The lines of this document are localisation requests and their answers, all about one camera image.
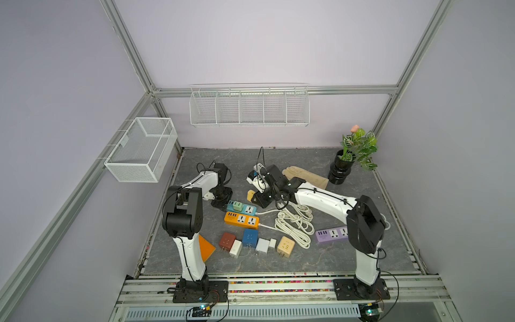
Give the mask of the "yellow plug adapter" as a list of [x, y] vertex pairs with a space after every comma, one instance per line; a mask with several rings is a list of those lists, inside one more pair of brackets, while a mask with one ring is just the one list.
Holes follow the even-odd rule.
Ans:
[[247, 192], [247, 200], [248, 200], [249, 202], [252, 202], [252, 199], [253, 199], [253, 197], [254, 197], [254, 195], [255, 195], [255, 194], [256, 194], [256, 192], [255, 192], [254, 190], [249, 190], [249, 191]]

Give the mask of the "blue cube socket adapter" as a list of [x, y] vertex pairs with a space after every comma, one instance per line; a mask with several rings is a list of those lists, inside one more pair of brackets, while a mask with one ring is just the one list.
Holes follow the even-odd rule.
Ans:
[[256, 248], [259, 240], [259, 232], [257, 229], [244, 229], [242, 245], [246, 248]]

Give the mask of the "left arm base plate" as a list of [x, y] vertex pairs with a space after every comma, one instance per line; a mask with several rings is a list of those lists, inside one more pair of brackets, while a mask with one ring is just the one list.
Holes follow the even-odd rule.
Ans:
[[214, 280], [195, 283], [180, 279], [175, 285], [173, 303], [225, 303], [227, 302], [229, 283], [226, 280]]

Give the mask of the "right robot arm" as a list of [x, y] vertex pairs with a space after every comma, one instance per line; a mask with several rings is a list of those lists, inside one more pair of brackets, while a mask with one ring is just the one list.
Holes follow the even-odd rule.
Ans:
[[345, 197], [320, 189], [299, 177], [289, 179], [275, 165], [268, 168], [255, 166], [247, 181], [257, 189], [251, 202], [261, 208], [273, 202], [277, 206], [303, 205], [341, 221], [347, 226], [350, 244], [356, 251], [354, 283], [371, 288], [378, 282], [378, 251], [386, 222], [370, 197]]

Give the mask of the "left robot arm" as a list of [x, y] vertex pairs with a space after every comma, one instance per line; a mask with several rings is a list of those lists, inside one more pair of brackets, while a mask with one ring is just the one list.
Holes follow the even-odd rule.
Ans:
[[177, 245], [182, 279], [199, 285], [207, 275], [201, 256], [199, 233], [203, 226], [203, 203], [222, 211], [232, 198], [233, 191], [227, 186], [231, 171], [224, 163], [214, 163], [202, 169], [191, 181], [172, 185], [166, 191], [162, 206], [162, 227]]

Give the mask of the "orange power strip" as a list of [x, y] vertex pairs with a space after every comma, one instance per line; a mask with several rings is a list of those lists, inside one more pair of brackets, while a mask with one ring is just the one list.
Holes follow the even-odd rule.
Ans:
[[224, 222], [240, 228], [259, 229], [260, 219], [256, 216], [228, 211], [225, 214]]

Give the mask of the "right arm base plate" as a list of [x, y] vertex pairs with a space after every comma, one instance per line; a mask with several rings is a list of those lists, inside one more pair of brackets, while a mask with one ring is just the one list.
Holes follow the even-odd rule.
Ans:
[[335, 279], [333, 287], [338, 301], [380, 301], [391, 299], [384, 279], [377, 279], [370, 286], [358, 279]]

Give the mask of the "beige cube socket adapter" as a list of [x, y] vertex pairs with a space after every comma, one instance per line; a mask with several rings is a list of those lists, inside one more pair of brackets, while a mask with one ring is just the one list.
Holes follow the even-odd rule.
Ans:
[[279, 253], [280, 256], [289, 258], [295, 245], [296, 242], [294, 240], [291, 240], [289, 237], [283, 236], [276, 247], [276, 251], [277, 253]]

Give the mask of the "teal power strip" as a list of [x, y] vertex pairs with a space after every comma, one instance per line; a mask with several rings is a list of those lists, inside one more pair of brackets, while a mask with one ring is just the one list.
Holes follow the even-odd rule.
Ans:
[[238, 213], [238, 214], [244, 214], [244, 215], [250, 215], [255, 216], [257, 213], [257, 207], [254, 205], [248, 205], [239, 201], [230, 200], [227, 204], [227, 211]]

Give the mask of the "white usb charger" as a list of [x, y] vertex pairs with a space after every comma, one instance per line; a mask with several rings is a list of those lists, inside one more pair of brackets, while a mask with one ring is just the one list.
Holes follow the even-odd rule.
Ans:
[[243, 244], [239, 240], [234, 240], [233, 245], [229, 251], [229, 254], [233, 258], [238, 258], [241, 254], [241, 250], [243, 248]]
[[261, 254], [267, 254], [269, 247], [270, 247], [269, 240], [259, 238], [257, 241], [257, 245], [256, 245], [256, 252], [261, 253]]

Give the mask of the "purple power strip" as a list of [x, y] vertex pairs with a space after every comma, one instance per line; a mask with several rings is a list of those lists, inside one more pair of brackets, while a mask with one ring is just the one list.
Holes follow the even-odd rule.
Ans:
[[346, 226], [321, 229], [315, 232], [318, 244], [327, 244], [335, 241], [348, 240], [349, 234]]

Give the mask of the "red cube socket adapter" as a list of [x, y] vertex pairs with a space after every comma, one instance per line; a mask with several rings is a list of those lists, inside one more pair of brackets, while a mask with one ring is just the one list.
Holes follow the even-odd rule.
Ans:
[[230, 251], [234, 242], [236, 241], [236, 236], [232, 233], [224, 232], [219, 241], [219, 247], [222, 250]]

